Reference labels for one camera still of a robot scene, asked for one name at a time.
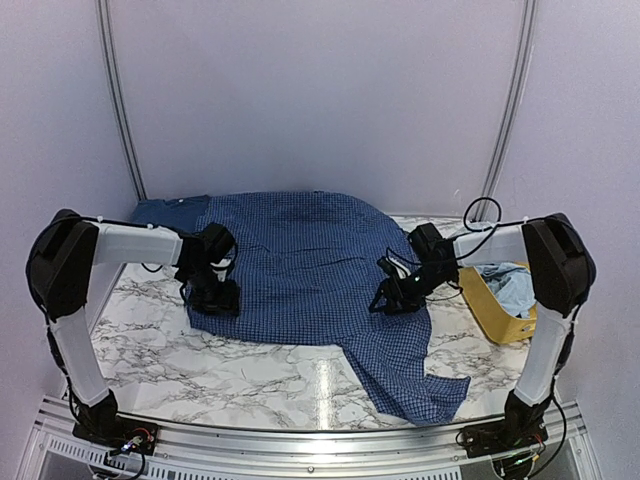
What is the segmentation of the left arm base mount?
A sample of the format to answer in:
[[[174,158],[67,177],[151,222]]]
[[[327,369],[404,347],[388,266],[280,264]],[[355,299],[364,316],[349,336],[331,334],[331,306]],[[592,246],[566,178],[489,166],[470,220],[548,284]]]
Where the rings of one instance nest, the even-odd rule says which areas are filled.
[[[159,426],[152,422],[120,418],[111,433],[92,433],[88,428],[75,424],[74,437],[108,447],[111,455],[140,453],[152,455],[158,440]]]

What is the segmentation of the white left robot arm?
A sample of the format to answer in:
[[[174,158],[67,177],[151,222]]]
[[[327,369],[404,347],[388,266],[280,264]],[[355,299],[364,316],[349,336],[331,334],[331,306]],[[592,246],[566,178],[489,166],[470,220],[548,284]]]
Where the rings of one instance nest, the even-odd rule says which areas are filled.
[[[153,264],[175,268],[187,290],[186,305],[206,315],[236,316],[240,288],[229,275],[237,243],[216,223],[189,233],[162,225],[134,225],[84,217],[63,209],[44,228],[29,252],[25,275],[29,293],[43,313],[54,362],[63,374],[77,423],[106,445],[125,438],[90,339],[86,320],[95,266]]]

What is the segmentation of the blue plaid button shirt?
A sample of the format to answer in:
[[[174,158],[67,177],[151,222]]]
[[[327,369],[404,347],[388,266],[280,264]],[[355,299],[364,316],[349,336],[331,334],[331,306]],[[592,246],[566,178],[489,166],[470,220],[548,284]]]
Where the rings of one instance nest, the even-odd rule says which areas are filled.
[[[379,258],[412,251],[397,223],[340,193],[258,192],[212,197],[197,219],[227,227],[239,253],[237,316],[188,314],[193,328],[246,342],[339,346],[376,409],[416,425],[452,421],[468,378],[424,370],[426,309],[388,316],[369,306]]]

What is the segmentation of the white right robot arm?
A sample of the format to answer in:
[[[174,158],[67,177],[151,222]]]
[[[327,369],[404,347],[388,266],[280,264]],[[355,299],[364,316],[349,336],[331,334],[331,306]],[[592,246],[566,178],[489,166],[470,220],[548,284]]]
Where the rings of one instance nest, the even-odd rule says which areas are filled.
[[[484,264],[527,265],[537,310],[528,357],[509,393],[495,438],[515,448],[539,425],[554,396],[555,381],[570,356],[575,321],[596,278],[596,267],[580,235],[562,213],[443,237],[432,223],[416,227],[408,241],[418,258],[409,272],[382,257],[386,273],[369,305],[372,313],[399,315],[424,306],[428,294],[459,270]]]

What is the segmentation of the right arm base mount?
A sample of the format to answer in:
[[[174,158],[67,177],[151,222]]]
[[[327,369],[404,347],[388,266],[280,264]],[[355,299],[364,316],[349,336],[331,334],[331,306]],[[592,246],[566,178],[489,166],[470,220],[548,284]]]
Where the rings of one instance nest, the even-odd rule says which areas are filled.
[[[515,433],[507,429],[504,421],[495,421],[463,427],[456,436],[458,446],[466,451],[468,458],[496,455],[541,446],[548,440],[548,433],[543,424],[537,424]]]

